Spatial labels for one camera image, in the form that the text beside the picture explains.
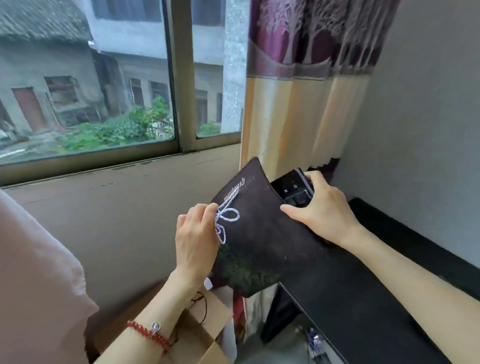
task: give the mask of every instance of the tree pattern on curtain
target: tree pattern on curtain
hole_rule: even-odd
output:
[[[252,0],[247,73],[370,73],[400,0]]]

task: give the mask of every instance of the black pouch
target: black pouch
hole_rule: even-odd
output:
[[[240,218],[218,220],[225,228],[226,243],[220,246],[213,267],[214,283],[227,284],[241,296],[250,297],[286,275],[299,274],[326,253],[321,238],[280,210],[285,202],[271,186],[258,158],[252,158],[212,202],[221,205],[237,187],[238,195],[229,207],[237,209]],[[228,212],[226,217],[235,216]]]

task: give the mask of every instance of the white drawstring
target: white drawstring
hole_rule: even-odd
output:
[[[218,219],[221,218],[225,221],[237,221],[238,219],[240,219],[240,212],[236,208],[228,207],[230,206],[230,203],[233,201],[233,199],[237,197],[237,195],[239,194],[239,190],[240,190],[240,187],[237,187],[235,191],[232,193],[232,195],[229,198],[227,198],[225,202],[218,207],[218,210],[216,213],[215,229],[216,229],[216,234],[218,235],[218,238],[220,239],[220,242],[222,244],[225,244],[225,242],[227,241],[227,236],[225,234],[225,228],[218,223]],[[225,216],[223,216],[229,211],[236,213],[237,216],[234,218],[226,218]]]

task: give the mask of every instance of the red bead bracelet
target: red bead bracelet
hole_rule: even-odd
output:
[[[158,333],[158,331],[160,330],[160,324],[158,322],[155,322],[152,325],[151,330],[144,328],[136,321],[127,321],[127,327],[133,328],[135,331],[139,332],[144,338],[152,339],[158,345],[161,345],[165,351],[170,348],[168,340]]]

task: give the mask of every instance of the green plant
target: green plant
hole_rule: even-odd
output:
[[[167,140],[174,135],[173,120],[162,97],[151,109],[134,107],[103,123],[83,123],[58,138],[62,152],[86,151],[123,146],[151,140]]]
[[[220,134],[220,125],[212,120],[200,126],[200,131],[198,132],[198,136],[212,136],[216,134]]]

